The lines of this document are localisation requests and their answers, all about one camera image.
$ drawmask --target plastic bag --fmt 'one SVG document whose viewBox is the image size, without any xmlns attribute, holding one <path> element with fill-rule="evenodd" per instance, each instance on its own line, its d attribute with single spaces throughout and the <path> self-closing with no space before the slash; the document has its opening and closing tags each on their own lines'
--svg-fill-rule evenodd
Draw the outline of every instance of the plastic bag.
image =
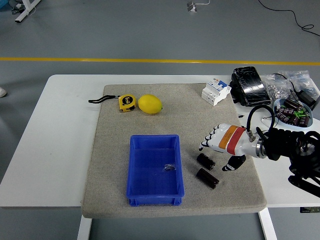
<svg viewBox="0 0 320 240">
<path fill-rule="evenodd" d="M 261 79 L 264 87 L 270 97 L 275 102 L 277 99 L 289 99 L 291 96 L 290 89 L 293 90 L 291 83 L 283 76 L 270 74 Z"/>
<path fill-rule="evenodd" d="M 309 71 L 279 71 L 280 74 L 288 78 L 291 89 L 300 92 L 305 91 L 310 97 L 316 100 L 319 92 L 316 89 L 314 81 L 309 76 Z"/>
</svg>

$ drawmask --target white desk leg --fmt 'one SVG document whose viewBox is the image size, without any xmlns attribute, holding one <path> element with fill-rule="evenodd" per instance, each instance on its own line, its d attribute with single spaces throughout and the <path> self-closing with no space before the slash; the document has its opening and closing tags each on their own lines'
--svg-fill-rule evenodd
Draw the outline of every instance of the white desk leg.
<svg viewBox="0 0 320 240">
<path fill-rule="evenodd" d="M 80 222 L 77 240 L 88 240 L 89 239 L 91 222 L 92 222 L 91 218 L 84 218 L 84 216 L 81 216 L 81 222 Z"/>
<path fill-rule="evenodd" d="M 277 240 L 276 232 L 268 208 L 259 212 L 259 218 L 265 240 Z"/>
<path fill-rule="evenodd" d="M 17 23 L 21 23 L 22 20 L 31 12 L 32 9 L 40 2 L 41 0 L 34 0 L 33 3 L 30 3 L 29 0 L 22 0 L 25 10 L 15 19 Z"/>
</svg>

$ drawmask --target gray felt mat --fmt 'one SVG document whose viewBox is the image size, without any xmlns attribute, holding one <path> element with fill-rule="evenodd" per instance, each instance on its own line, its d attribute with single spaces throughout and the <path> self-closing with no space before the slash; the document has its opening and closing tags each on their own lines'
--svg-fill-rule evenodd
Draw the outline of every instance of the gray felt mat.
<svg viewBox="0 0 320 240">
<path fill-rule="evenodd" d="M 239 126 L 230 94 L 216 106 L 201 98 L 205 83 L 107 85 L 104 94 L 153 94 L 163 110 L 149 115 L 136 108 L 120 112 L 117 99 L 101 103 L 91 160 L 87 172 L 82 214 L 86 218 L 140 218 L 259 212 L 266 199 L 251 157 L 236 171 L 222 171 L 230 155 L 205 148 L 216 166 L 210 173 L 220 182 L 211 189 L 196 178 L 199 145 L 214 126 Z M 130 137 L 177 134 L 180 137 L 185 196 L 180 206 L 132 207 L 126 197 Z"/>
</svg>

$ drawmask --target black case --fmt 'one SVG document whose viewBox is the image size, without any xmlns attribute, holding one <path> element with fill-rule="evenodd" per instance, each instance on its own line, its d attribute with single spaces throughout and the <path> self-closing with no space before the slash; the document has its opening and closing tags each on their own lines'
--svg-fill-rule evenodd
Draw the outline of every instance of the black case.
<svg viewBox="0 0 320 240">
<path fill-rule="evenodd" d="M 236 68 L 231 75 L 231 95 L 235 103 L 254 107 L 271 104 L 270 97 L 253 66 Z"/>
</svg>

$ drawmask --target white table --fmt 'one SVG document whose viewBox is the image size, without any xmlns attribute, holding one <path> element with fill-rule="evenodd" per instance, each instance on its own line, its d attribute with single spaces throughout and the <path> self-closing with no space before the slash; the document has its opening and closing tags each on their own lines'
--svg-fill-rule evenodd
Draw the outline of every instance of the white table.
<svg viewBox="0 0 320 240">
<path fill-rule="evenodd" d="M 206 83 L 212 78 L 230 82 L 228 75 L 51 76 L 0 184 L 0 207 L 81 206 L 100 112 L 100 105 L 88 100 L 100 98 L 105 85 Z M 251 108 L 237 104 L 236 109 L 239 115 L 248 116 Z M 253 115 L 252 129 L 267 129 L 260 121 L 262 115 Z M 247 118 L 240 121 L 245 126 Z M 315 120 L 308 130 L 319 129 L 320 122 Z M 254 163 L 268 207 L 320 206 L 320 198 L 288 182 L 288 158 L 255 159 Z"/>
</svg>

